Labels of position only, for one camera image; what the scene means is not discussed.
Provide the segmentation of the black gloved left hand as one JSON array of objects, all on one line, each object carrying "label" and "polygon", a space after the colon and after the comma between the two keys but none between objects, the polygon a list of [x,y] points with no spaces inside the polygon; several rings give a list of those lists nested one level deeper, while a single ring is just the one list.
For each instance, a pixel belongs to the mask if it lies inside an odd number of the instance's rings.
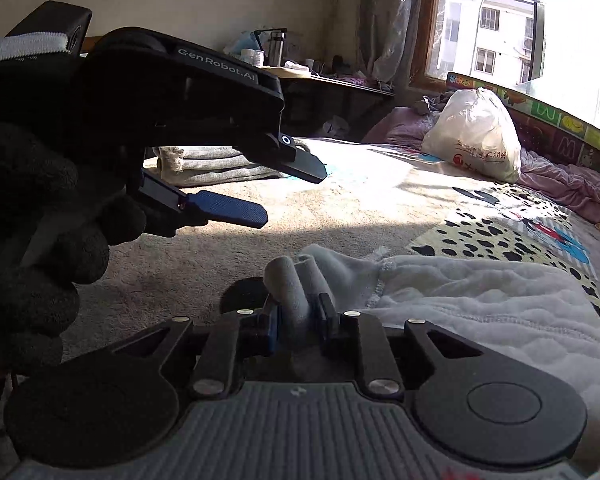
[{"label": "black gloved left hand", "polygon": [[8,375],[60,362],[76,289],[146,226],[123,181],[93,165],[117,164],[123,150],[88,122],[90,93],[80,58],[0,62],[0,400]]}]

